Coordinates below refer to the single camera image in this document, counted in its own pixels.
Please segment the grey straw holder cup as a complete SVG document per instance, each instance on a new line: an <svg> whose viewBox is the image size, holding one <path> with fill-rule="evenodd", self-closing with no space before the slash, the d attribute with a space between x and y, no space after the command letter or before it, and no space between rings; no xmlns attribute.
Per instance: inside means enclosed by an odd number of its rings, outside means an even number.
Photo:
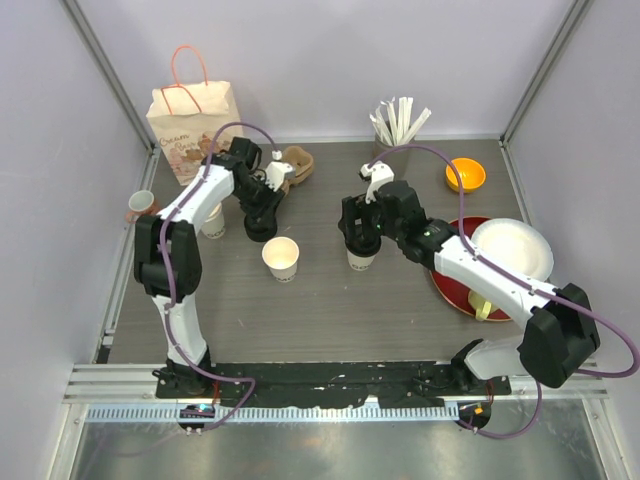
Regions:
<svg viewBox="0 0 640 480"><path fill-rule="evenodd" d="M382 158L382 162L391 168L396 179L403 178L407 171L411 151L409 149L395 150L394 146L388 145L376 135L373 144L372 159L375 160L385 152L388 152L388 154Z"/></svg>

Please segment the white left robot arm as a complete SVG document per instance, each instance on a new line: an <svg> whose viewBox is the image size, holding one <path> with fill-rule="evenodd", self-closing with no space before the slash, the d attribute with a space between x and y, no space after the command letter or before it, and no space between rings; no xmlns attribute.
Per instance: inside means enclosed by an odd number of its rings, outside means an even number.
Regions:
<svg viewBox="0 0 640 480"><path fill-rule="evenodd" d="M198 234L214 209L235 197L250 240L265 242L276 235L282 186L295 169L279 150L264 169L261 157L257 144L234 138L228 151L202 161L195 178L167 207L135 223L134 278L158 309L168 344L165 366L153 372L159 398L200 399L217 380L196 307L202 278Z"/></svg>

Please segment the yellow mug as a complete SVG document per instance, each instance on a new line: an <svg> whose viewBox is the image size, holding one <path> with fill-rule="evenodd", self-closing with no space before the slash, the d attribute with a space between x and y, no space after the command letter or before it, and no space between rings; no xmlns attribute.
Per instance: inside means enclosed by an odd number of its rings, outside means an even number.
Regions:
<svg viewBox="0 0 640 480"><path fill-rule="evenodd" d="M498 308L475 291L470 291L467 301L474 312L474 317L478 321L495 321L492 315Z"/></svg>

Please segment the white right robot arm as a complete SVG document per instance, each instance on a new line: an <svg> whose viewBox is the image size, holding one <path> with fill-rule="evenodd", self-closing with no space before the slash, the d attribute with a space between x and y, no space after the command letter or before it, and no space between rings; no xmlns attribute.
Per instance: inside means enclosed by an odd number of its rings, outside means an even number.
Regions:
<svg viewBox="0 0 640 480"><path fill-rule="evenodd" d="M343 198L338 228L349 253L374 256L388 238L408 260L480 294L520 326L519 336L475 340L459 352L462 363L452 369L451 380L462 394L510 375L559 388L600 346L581 288L558 288L498 266L457 227L427 216L405 181L387 183L371 196Z"/></svg>

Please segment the stack of white paper cups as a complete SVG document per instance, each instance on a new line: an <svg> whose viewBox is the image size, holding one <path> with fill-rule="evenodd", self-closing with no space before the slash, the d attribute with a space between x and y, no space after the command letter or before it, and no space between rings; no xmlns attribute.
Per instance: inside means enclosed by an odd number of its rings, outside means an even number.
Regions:
<svg viewBox="0 0 640 480"><path fill-rule="evenodd" d="M224 235L225 219L222 204L219 203L210 212L200 228L200 233L209 239L217 239Z"/></svg>

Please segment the white paper plate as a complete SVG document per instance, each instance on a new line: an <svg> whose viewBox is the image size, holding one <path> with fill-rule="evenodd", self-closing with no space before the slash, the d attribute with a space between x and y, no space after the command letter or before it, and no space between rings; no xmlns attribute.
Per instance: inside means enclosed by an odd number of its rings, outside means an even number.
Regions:
<svg viewBox="0 0 640 480"><path fill-rule="evenodd" d="M485 221L475 229L471 241L492 260L536 280L546 281L552 273L554 257L548 241L522 221Z"/></svg>

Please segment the black cup lid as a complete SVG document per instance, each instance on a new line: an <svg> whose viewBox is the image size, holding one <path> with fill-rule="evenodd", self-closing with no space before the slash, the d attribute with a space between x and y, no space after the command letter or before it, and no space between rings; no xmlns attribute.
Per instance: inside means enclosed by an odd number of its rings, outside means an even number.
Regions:
<svg viewBox="0 0 640 480"><path fill-rule="evenodd" d="M358 257L375 256L380 251L381 244L382 242L380 239L369 242L362 242L359 240L345 242L347 251Z"/></svg>

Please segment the brown cardboard cup carrier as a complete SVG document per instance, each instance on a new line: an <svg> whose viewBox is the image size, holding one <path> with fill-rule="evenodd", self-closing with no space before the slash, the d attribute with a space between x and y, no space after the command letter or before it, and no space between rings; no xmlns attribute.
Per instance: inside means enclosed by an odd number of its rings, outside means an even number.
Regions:
<svg viewBox="0 0 640 480"><path fill-rule="evenodd" d="M291 187L296 187L304 182L315 168L314 157L300 146L289 146L282 152L282 161L293 166L295 176L286 179L281 190L288 194Z"/></svg>

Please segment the small pink ceramic teacup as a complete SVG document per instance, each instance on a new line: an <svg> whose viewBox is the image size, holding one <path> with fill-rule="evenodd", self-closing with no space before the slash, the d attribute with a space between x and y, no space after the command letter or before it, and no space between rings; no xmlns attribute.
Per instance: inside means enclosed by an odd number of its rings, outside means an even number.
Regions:
<svg viewBox="0 0 640 480"><path fill-rule="evenodd" d="M128 200L129 212L125 216L127 223L134 223L142 215L156 215L160 206L155 195L150 190L139 190Z"/></svg>

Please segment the orange bowl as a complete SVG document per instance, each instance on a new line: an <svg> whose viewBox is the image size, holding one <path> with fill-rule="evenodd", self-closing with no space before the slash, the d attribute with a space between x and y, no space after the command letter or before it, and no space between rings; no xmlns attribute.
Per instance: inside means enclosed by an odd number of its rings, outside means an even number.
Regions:
<svg viewBox="0 0 640 480"><path fill-rule="evenodd" d="M451 166L445 169L445 179L448 187L459 191L458 179L462 180L462 187L465 193L471 193L481 188L487 179L485 168L481 163L466 157L459 157L452 160L458 174L455 174Z"/></svg>

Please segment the stack of black cup lids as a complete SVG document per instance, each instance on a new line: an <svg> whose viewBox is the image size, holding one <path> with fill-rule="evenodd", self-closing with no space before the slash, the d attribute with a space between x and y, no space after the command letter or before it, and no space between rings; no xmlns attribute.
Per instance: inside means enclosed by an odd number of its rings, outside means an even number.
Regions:
<svg viewBox="0 0 640 480"><path fill-rule="evenodd" d="M263 243L271 240L277 234L278 226L276 223L269 223L266 226L253 223L249 218L244 221L244 228L247 237L258 243Z"/></svg>

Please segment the white paper cup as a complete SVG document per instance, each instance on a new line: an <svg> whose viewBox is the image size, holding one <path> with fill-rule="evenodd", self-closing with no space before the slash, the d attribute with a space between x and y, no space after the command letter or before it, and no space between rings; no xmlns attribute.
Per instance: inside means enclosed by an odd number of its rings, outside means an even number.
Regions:
<svg viewBox="0 0 640 480"><path fill-rule="evenodd" d="M298 244L288 237L276 237L265 243L262 260L273 277L281 282L292 281L297 273L299 260Z"/></svg>
<svg viewBox="0 0 640 480"><path fill-rule="evenodd" d="M355 271L367 270L373 263L378 249L347 249L347 261L349 266Z"/></svg>

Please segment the red round tray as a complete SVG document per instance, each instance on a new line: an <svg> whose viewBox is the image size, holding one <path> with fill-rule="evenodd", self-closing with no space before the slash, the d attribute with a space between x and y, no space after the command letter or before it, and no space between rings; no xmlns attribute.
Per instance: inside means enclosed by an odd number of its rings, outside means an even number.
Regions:
<svg viewBox="0 0 640 480"><path fill-rule="evenodd" d="M467 296L471 291L468 287L437 272L428 271L428 274L436 290L449 305L475 319L474 312L467 301ZM489 322L508 322L511 320L511 318L500 309L498 309L492 317L495 318L495 321Z"/></svg>

